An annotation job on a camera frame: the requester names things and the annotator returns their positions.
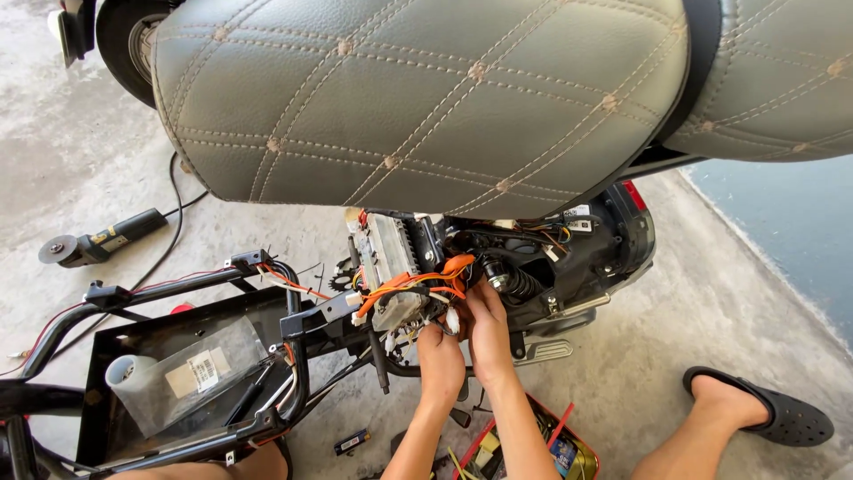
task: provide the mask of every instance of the hand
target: hand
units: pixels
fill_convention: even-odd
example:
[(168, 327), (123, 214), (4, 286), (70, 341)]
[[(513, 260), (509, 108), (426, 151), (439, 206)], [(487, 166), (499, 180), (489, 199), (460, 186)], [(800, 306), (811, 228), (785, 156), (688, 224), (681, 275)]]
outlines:
[(495, 289), (481, 279), (466, 292), (465, 303), (473, 317), (469, 325), (471, 361), (474, 374), (486, 390), (515, 377), (513, 357), (509, 352), (507, 310)]
[(417, 346), (421, 363), (421, 405), (435, 407), (446, 417), (465, 382), (465, 358), (459, 341), (436, 325), (427, 325), (418, 335)]

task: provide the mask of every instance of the battery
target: battery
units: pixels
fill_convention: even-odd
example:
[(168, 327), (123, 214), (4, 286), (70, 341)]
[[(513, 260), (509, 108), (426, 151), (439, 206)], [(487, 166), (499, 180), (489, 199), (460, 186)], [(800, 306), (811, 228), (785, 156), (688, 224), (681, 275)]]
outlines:
[(370, 440), (370, 432), (368, 429), (361, 430), (358, 433), (350, 435), (344, 440), (335, 443), (334, 452), (338, 456), (343, 455), (362, 443), (365, 443), (367, 440)]

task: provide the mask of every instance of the quilted leather seat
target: quilted leather seat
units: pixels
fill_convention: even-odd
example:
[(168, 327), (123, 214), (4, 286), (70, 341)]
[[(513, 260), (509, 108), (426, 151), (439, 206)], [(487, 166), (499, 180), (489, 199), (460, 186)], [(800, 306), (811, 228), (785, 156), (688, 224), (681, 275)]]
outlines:
[[(666, 145), (853, 150), (851, 5), (722, 0), (707, 84)], [(689, 42), (682, 0), (188, 0), (152, 65), (170, 139), (219, 198), (534, 218), (653, 140)]]

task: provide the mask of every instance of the tail light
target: tail light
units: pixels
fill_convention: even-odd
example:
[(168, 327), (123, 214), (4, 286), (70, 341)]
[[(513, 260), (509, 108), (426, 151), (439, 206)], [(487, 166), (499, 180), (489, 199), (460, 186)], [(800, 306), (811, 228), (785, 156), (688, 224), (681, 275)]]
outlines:
[(625, 189), (628, 191), (628, 195), (631, 196), (631, 200), (634, 201), (637, 208), (640, 210), (647, 210), (646, 201), (642, 199), (640, 192), (637, 191), (637, 187), (634, 186), (634, 182), (631, 180), (625, 180), (622, 182), (622, 185), (624, 185)]

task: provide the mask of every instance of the leg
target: leg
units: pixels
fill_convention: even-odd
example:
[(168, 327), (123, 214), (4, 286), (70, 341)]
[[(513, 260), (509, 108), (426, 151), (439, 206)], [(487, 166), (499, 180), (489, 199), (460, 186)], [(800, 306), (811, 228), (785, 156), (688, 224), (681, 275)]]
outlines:
[(761, 401), (731, 385), (699, 375), (690, 386), (696, 402), (687, 419), (641, 460), (633, 480), (712, 480), (728, 439), (740, 428), (769, 419)]
[(250, 455), (249, 458), (232, 466), (215, 462), (182, 463), (161, 466), (149, 470), (127, 471), (110, 480), (250, 480), (268, 478), (287, 479), (287, 462), (274, 442), (269, 442)]

